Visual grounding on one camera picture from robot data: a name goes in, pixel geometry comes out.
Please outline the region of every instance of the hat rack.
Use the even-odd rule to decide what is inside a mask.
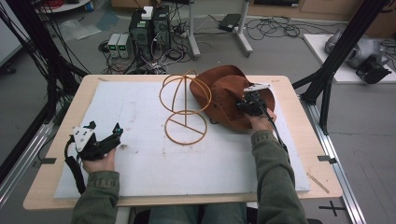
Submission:
[[[202,111],[204,111],[210,104],[211,100],[212,100],[212,93],[209,89],[209,87],[201,80],[198,80],[196,78],[192,78],[188,76],[188,73],[193,72],[196,75],[196,72],[194,70],[189,70],[187,71],[184,75],[171,75],[168,76],[164,81],[163,81],[163,87],[160,90],[160,101],[161,104],[163,105],[164,108],[166,108],[168,111],[172,112],[172,115],[169,116],[169,118],[166,120],[165,124],[164,124],[164,130],[166,133],[166,136],[172,140],[173,142],[183,145],[183,146],[187,146],[187,145],[192,145],[195,143],[200,142],[206,135],[207,132],[207,123],[205,118],[200,114]],[[190,82],[195,82],[201,89],[202,91],[205,93],[205,98],[207,101],[207,104],[205,106],[203,106],[201,109],[199,110],[191,110],[188,107],[188,100],[187,100],[187,87],[188,87],[188,80]],[[163,101],[163,91],[166,87],[169,87],[170,83],[175,83],[177,82],[177,87],[175,89],[175,92],[173,93],[173,98],[172,98],[172,104],[171,106],[167,106],[165,104],[165,102]],[[182,110],[176,110],[176,101],[177,101],[177,93],[180,91],[180,87],[181,85],[184,85],[184,109]],[[178,121],[175,120],[174,117],[175,116],[183,116],[184,119],[183,121]],[[192,127],[192,125],[189,125],[189,116],[198,116],[198,118],[200,118],[203,121],[203,124],[205,125],[205,130],[204,131],[200,131],[198,130],[196,127]],[[176,138],[171,134],[172,131],[170,131],[169,128],[169,124],[170,122],[175,123],[176,125],[179,125],[180,128],[184,128],[184,129],[188,129],[190,131],[193,131],[195,133],[198,133],[199,137],[197,137],[197,139],[192,140],[192,141],[180,141],[180,140],[176,140]]]

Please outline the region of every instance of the cardboard box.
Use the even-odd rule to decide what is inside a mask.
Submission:
[[[396,1],[389,1],[367,29],[366,34],[381,38],[396,36]]]
[[[143,8],[152,6],[150,0],[111,0],[111,6],[115,8]]]

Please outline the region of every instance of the white board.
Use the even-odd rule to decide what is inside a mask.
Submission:
[[[315,53],[321,63],[326,61],[328,54],[324,50],[326,42],[332,35],[304,35],[304,40],[308,44],[309,48]],[[387,65],[384,68],[388,69],[392,73],[384,77],[376,84],[381,83],[396,83],[396,73]],[[356,69],[350,67],[347,63],[343,62],[340,68],[337,70],[334,76],[334,80],[340,84],[363,84],[358,75],[356,75]]]
[[[172,115],[160,103],[162,83],[102,82],[81,126],[96,123],[96,137],[102,140],[111,134],[118,122],[124,133],[116,151],[116,170],[120,172],[121,196],[159,196],[187,194],[219,194],[256,192],[255,161],[251,154],[251,132],[236,133],[220,125],[208,123],[205,138],[190,146],[182,146],[167,138],[163,125]],[[176,85],[167,86],[163,101],[170,103],[170,93]],[[184,105],[184,94],[177,103]],[[190,91],[189,109],[198,109]],[[276,107],[276,126],[290,152],[296,176],[296,189],[309,191],[309,183],[295,146],[291,140],[282,110]],[[205,125],[188,116],[189,125]],[[192,134],[172,132],[174,137],[188,138]],[[70,169],[64,165],[55,198],[79,197]]]

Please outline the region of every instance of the olive green jacket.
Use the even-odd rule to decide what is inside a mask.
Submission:
[[[254,133],[251,143],[257,167],[258,223],[307,223],[294,189],[288,154],[269,131]],[[119,179],[116,172],[90,174],[87,190],[73,210],[72,223],[115,223]]]

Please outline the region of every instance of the person's right arm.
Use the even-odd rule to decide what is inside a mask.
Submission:
[[[258,223],[307,223],[287,152],[272,134],[267,118],[249,119],[256,131],[251,143],[258,181]]]

